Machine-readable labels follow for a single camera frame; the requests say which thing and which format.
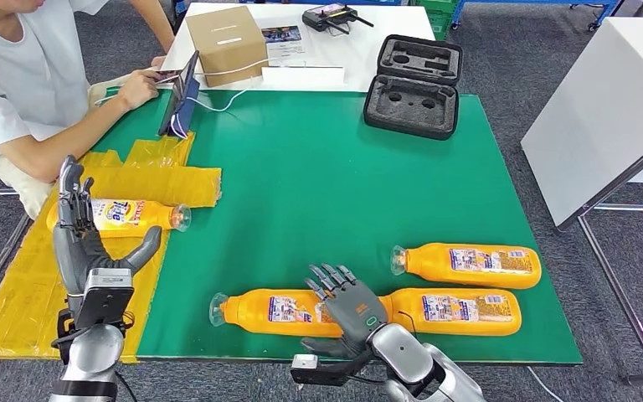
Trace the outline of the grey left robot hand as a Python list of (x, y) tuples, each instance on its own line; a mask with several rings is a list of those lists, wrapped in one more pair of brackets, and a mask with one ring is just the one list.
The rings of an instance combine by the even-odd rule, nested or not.
[(153, 226), (133, 251), (119, 260), (113, 259), (94, 222), (90, 196), (94, 179), (81, 182), (83, 172), (74, 156), (65, 158), (58, 180), (58, 219), (52, 229), (54, 253), (72, 312), (83, 302), (85, 283), (92, 270), (127, 269), (135, 275), (157, 253), (162, 238), (162, 228)]

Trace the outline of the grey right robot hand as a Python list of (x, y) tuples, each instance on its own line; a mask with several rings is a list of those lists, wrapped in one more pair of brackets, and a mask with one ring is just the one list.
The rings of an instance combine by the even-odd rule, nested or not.
[(305, 283), (342, 329), (339, 339), (303, 338), (301, 345), (321, 356), (355, 358), (367, 348), (369, 337), (388, 323), (384, 305), (346, 266), (310, 265), (312, 278)]

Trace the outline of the person's right hand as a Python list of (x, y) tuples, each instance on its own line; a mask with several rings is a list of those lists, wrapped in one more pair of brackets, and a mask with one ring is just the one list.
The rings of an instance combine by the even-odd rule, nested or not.
[(158, 97), (157, 82), (160, 78), (156, 71), (132, 71), (114, 98), (116, 105), (122, 111), (131, 111)]

